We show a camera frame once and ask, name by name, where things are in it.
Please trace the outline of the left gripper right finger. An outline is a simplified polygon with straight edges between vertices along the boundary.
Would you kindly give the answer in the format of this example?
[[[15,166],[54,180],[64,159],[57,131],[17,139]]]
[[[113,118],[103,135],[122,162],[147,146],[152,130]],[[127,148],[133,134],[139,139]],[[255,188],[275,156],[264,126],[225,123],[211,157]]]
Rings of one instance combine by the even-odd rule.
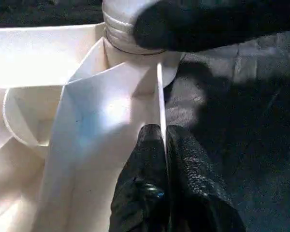
[[[167,155],[173,231],[246,231],[222,178],[190,131],[168,126]]]

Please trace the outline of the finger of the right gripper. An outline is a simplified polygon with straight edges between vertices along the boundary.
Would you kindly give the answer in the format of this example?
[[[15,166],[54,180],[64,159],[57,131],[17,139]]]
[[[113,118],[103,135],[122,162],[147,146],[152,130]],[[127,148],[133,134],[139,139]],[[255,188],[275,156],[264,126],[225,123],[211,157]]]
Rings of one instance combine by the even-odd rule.
[[[137,45],[199,52],[290,30],[290,0],[158,1],[133,24]]]

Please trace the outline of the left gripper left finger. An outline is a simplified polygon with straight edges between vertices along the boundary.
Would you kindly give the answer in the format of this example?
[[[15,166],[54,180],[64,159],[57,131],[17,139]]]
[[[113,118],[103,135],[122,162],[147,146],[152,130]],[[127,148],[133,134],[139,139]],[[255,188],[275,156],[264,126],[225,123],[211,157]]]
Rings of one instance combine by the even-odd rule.
[[[144,125],[117,179],[110,231],[165,232],[170,216],[168,176],[160,126]]]

